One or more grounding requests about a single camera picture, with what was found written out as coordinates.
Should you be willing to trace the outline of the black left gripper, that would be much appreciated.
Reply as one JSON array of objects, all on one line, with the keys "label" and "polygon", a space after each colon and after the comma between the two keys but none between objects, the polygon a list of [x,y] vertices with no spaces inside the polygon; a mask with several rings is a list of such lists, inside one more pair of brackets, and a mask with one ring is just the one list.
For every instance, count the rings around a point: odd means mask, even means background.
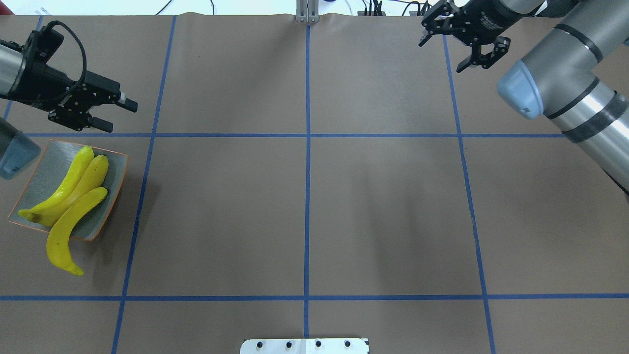
[{"label": "black left gripper", "polygon": [[112,123],[90,113],[95,106],[113,104],[133,113],[139,109],[117,81],[90,70],[74,81],[47,63],[29,59],[14,63],[14,100],[43,110],[49,121],[79,132],[94,128],[112,133]]}]

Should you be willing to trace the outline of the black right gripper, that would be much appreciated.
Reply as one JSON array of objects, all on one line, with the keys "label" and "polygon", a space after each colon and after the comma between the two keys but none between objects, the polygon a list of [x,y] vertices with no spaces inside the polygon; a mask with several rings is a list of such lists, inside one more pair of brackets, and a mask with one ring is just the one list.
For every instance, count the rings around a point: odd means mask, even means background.
[{"label": "black right gripper", "polygon": [[[509,52],[511,39],[500,36],[521,19],[521,14],[500,0],[470,0],[460,9],[453,0],[439,0],[422,18],[423,47],[436,34],[452,35],[471,48],[470,55],[459,62],[457,73],[472,66],[489,69]],[[482,46],[493,43],[493,49],[482,53]]]}]

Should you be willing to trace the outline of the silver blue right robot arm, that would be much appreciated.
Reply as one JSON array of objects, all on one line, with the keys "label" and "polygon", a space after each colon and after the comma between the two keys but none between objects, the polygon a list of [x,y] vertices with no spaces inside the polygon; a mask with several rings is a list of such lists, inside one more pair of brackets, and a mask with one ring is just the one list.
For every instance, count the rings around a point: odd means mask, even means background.
[{"label": "silver blue right robot arm", "polygon": [[[490,68],[508,53],[503,32],[519,20],[544,14],[550,0],[470,0],[457,7],[441,0],[425,12],[420,41],[451,35],[470,47],[457,72]],[[628,44],[626,0],[576,0],[563,20],[506,72],[499,96],[528,119],[544,115],[628,192],[628,99],[593,68]]]}]

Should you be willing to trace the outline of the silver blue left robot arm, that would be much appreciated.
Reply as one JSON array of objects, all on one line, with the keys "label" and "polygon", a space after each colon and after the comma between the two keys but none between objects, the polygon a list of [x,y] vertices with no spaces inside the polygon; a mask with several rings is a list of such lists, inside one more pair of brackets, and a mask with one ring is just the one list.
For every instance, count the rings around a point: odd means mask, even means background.
[{"label": "silver blue left robot arm", "polygon": [[50,55],[32,43],[20,47],[14,42],[1,43],[1,97],[43,110],[49,120],[63,127],[81,131],[97,128],[112,132],[113,124],[93,117],[90,110],[114,104],[137,112],[138,104],[128,98],[120,84],[87,71],[77,88],[74,81],[47,63]]}]

